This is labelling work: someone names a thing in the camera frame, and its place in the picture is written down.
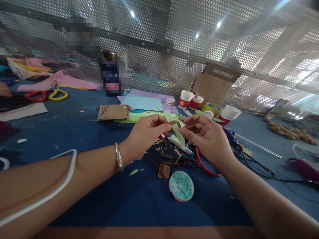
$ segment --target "forearm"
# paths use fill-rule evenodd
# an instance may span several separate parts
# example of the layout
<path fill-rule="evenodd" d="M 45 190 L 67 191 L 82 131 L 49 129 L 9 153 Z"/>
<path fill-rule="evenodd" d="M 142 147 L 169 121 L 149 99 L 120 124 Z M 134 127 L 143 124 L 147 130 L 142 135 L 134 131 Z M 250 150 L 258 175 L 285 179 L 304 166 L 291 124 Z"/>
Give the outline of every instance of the forearm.
<path fill-rule="evenodd" d="M 120 152 L 123 163 L 130 160 Z M 65 180 L 72 156 L 63 156 L 17 167 L 0 173 L 0 219 L 37 202 Z M 67 186 L 54 198 L 0 228 L 3 238 L 30 238 L 59 217 L 92 189 L 118 171 L 115 146 L 80 153 L 74 174 Z"/>
<path fill-rule="evenodd" d="M 265 238 L 317 238 L 319 223 L 236 158 L 219 170 Z"/>

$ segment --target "silver bangle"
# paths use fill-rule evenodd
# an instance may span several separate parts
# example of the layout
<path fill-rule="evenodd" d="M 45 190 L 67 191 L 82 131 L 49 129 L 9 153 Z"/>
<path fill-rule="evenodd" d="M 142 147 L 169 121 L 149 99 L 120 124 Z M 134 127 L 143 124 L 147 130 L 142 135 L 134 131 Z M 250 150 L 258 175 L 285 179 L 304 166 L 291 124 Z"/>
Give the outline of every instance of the silver bangle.
<path fill-rule="evenodd" d="M 115 143 L 115 151 L 116 151 L 116 160 L 120 167 L 120 171 L 123 171 L 123 162 L 120 154 L 119 143 Z"/>

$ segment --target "metal mesh screen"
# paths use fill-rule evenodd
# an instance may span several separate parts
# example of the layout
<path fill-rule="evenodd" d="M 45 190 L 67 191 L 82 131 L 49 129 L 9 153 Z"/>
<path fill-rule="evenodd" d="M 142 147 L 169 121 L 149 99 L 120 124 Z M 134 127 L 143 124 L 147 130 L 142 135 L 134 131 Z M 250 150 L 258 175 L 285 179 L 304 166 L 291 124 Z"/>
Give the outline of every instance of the metal mesh screen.
<path fill-rule="evenodd" d="M 99 20 L 100 47 L 124 63 L 124 85 L 177 95 L 213 61 L 241 72 L 225 103 L 282 116 L 319 113 L 319 13 L 288 0 L 2 0 L 1 43 L 95 80 L 99 52 L 69 51 L 66 19 Z"/>

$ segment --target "red scissors handle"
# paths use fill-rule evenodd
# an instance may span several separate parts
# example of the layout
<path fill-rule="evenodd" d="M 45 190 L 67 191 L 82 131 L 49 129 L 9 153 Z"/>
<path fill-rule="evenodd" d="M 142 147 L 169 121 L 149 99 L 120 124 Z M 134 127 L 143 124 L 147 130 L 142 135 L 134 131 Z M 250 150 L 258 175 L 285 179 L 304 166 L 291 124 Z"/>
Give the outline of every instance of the red scissors handle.
<path fill-rule="evenodd" d="M 197 160 L 199 162 L 199 164 L 202 166 L 202 168 L 208 172 L 210 175 L 214 176 L 214 177 L 220 177 L 221 174 L 216 174 L 216 173 L 213 173 L 211 172 L 208 168 L 206 168 L 206 166 L 202 163 L 202 160 L 200 159 L 199 157 L 199 154 L 198 154 L 198 149 L 195 147 L 195 153 L 196 153 L 196 157 L 197 157 Z"/>
<path fill-rule="evenodd" d="M 30 93 L 27 93 L 25 95 L 25 98 L 27 100 L 31 100 L 31 101 L 35 101 L 35 102 L 43 102 L 47 98 L 47 92 L 49 92 L 49 91 L 50 90 L 30 92 Z M 32 96 L 40 94 L 40 93 L 42 93 L 42 98 L 31 98 Z"/>

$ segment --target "table surface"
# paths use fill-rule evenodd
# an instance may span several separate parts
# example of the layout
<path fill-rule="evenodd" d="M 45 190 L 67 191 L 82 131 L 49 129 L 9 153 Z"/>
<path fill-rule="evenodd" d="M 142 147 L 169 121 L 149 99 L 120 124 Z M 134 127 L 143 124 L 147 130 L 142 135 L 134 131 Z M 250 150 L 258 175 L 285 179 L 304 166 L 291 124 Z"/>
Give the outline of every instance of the table surface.
<path fill-rule="evenodd" d="M 65 88 L 69 97 L 63 101 L 46 101 L 47 113 L 9 121 L 21 131 L 1 142 L 0 147 L 19 139 L 28 141 L 0 151 L 12 167 L 45 160 L 70 149 L 92 150 L 123 141 L 134 124 L 93 122 L 101 104 L 119 104 L 116 97 L 107 97 L 102 90 L 81 91 Z M 297 170 L 288 162 L 295 157 L 293 141 L 271 132 L 262 118 L 242 112 L 228 127 L 247 139 L 282 155 L 278 158 L 256 146 L 246 144 L 253 157 L 272 169 L 278 177 L 300 180 Z M 183 170 L 194 182 L 194 196 L 187 203 L 178 203 L 169 192 L 168 179 L 159 179 L 158 151 L 154 146 L 140 161 L 116 173 L 55 220 L 58 227 L 105 226 L 251 226 L 252 221 L 235 193 L 223 177 L 215 178 L 201 169 Z M 298 152 L 306 159 L 317 158 Z M 134 169 L 143 169 L 129 176 Z M 271 186 L 319 221 L 319 193 L 308 186 L 266 180 Z"/>

